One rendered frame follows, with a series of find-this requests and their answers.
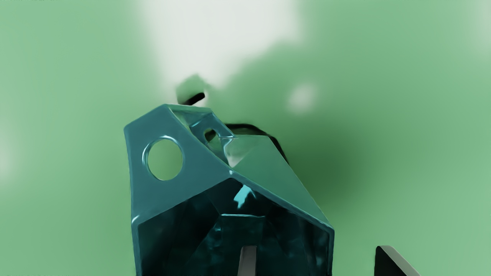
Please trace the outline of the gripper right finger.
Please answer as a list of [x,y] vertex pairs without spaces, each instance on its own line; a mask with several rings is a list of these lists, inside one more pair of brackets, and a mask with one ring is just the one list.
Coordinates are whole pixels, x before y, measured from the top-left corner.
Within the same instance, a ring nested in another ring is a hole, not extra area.
[[392,246],[377,246],[374,276],[421,276]]

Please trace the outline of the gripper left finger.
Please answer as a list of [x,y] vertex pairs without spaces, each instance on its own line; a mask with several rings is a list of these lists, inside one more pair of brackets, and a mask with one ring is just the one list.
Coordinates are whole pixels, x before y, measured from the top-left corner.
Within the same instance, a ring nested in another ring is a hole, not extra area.
[[238,276],[256,276],[257,247],[243,246],[241,249]]

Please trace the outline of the teal faceted mug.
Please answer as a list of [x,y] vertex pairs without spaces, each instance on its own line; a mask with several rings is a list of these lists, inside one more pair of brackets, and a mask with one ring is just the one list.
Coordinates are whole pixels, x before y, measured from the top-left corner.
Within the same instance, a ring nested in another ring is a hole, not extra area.
[[125,129],[137,276],[332,276],[334,229],[268,136],[164,104]]

